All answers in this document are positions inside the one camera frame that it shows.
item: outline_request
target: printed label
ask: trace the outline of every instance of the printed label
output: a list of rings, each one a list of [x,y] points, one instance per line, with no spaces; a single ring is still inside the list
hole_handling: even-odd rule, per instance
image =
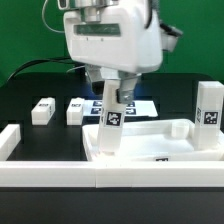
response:
[[[49,108],[49,114],[50,114],[50,116],[52,115],[52,109],[51,109],[51,106],[50,106],[50,108]]]
[[[169,158],[158,158],[158,159],[155,159],[156,162],[168,162],[169,161]]]
[[[95,100],[93,102],[94,107],[101,107],[102,106],[102,100]]]
[[[108,112],[106,126],[120,127],[121,126],[121,118],[122,118],[122,113]]]
[[[218,112],[208,112],[206,111],[204,113],[204,124],[214,124],[216,125],[218,123]]]
[[[134,108],[127,108],[126,109],[126,114],[127,115],[136,115],[136,109],[134,109]]]
[[[128,104],[127,107],[135,107],[135,102]]]
[[[197,120],[201,122],[201,110],[199,108],[197,109]]]
[[[76,103],[75,103],[75,104],[72,104],[71,106],[72,106],[72,107],[81,107],[81,104],[76,104]]]
[[[40,107],[47,107],[49,104],[47,104],[47,103],[41,103],[41,104],[39,104],[39,106]]]
[[[101,114],[101,108],[92,108],[91,114]]]

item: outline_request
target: black cable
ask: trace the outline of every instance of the black cable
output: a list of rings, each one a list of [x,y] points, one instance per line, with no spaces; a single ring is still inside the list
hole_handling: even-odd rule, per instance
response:
[[[148,14],[149,14],[149,17],[147,19],[147,22],[145,24],[145,29],[148,29],[150,24],[151,24],[151,21],[152,21],[152,0],[149,0],[149,3],[148,3]]]
[[[175,27],[171,27],[163,23],[162,21],[160,21],[160,28],[163,29],[170,36],[181,37],[183,35],[183,32],[181,30],[178,30]]]
[[[22,70],[29,68],[34,65],[42,64],[42,63],[47,63],[47,62],[52,62],[52,63],[61,63],[61,64],[72,64],[74,65],[73,62],[65,62],[65,60],[70,60],[70,57],[57,57],[57,58],[47,58],[47,59],[37,59],[37,60],[32,60],[29,62],[26,62],[25,64],[21,65],[19,68],[17,68],[7,79],[7,83],[9,80],[13,79],[19,72]]]

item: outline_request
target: small white block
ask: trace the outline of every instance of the small white block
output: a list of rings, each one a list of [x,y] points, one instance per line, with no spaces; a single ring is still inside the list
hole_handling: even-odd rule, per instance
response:
[[[5,161],[21,140],[20,126],[9,124],[0,134],[0,160]]]
[[[33,125],[47,125],[55,112],[55,99],[42,98],[31,112]]]
[[[83,107],[85,100],[72,99],[67,109],[67,125],[81,125],[83,119]]]

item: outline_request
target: white platform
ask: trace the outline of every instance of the white platform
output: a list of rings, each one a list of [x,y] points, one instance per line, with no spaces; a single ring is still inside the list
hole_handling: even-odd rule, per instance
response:
[[[172,126],[177,122],[189,125],[188,133],[183,138],[173,137]],[[216,145],[206,150],[197,150],[192,139],[194,124],[184,119],[125,123],[120,149],[115,155],[98,151],[97,131],[98,125],[83,127],[84,148],[89,161],[106,164],[164,160],[220,161],[224,154],[224,135],[221,131]]]
[[[137,151],[133,150],[132,153],[128,154],[129,159],[125,161],[107,160],[106,163],[103,161],[2,161],[0,162],[0,187],[224,187],[223,134],[220,132],[219,142],[214,149],[193,151],[190,139],[194,125],[190,122],[191,126],[187,138],[185,140],[173,139],[174,141],[180,141],[178,146],[181,146],[181,142],[184,142],[183,145],[188,145],[189,147],[179,147],[181,150],[176,151],[177,149],[172,148],[170,122],[172,123],[173,121],[163,121],[163,125],[160,127],[158,127],[156,122],[150,122],[151,126],[147,122],[141,122],[141,124],[132,123],[125,124],[124,128],[124,134],[127,138],[128,136],[133,137],[133,135],[138,134],[139,138],[146,138],[148,142],[150,138],[148,139],[147,136],[150,130],[151,134],[158,135],[158,138],[162,137],[158,133],[161,134],[161,130],[164,130],[163,137],[166,137],[166,141],[170,144],[169,147],[165,147],[167,152],[169,151],[170,153],[168,162],[148,161],[155,160],[155,156],[156,158],[164,158],[164,154],[160,157],[154,150],[148,156],[147,149],[144,147],[141,149],[145,153],[142,157],[136,157]],[[135,125],[135,129],[130,129],[130,125]],[[84,127],[85,129],[91,133],[92,129]],[[94,136],[91,134],[88,137],[88,141],[91,140],[92,144],[95,141]],[[156,141],[156,143],[157,145],[160,144],[161,148],[167,146],[167,144],[161,144],[160,141]],[[205,155],[207,160],[213,154],[213,156],[216,155],[213,159],[219,161],[174,161],[175,158],[177,159],[175,156],[183,154],[184,158],[186,158],[186,155],[190,156],[191,154],[198,154],[200,158],[202,155]]]

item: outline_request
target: tall white block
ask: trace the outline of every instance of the tall white block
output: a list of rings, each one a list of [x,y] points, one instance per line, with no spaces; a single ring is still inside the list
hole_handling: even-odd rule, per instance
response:
[[[121,142],[126,105],[117,103],[119,80],[106,80],[99,123],[97,144],[99,151],[115,153]]]
[[[224,87],[220,82],[199,82],[195,115],[194,146],[203,150],[218,143]]]

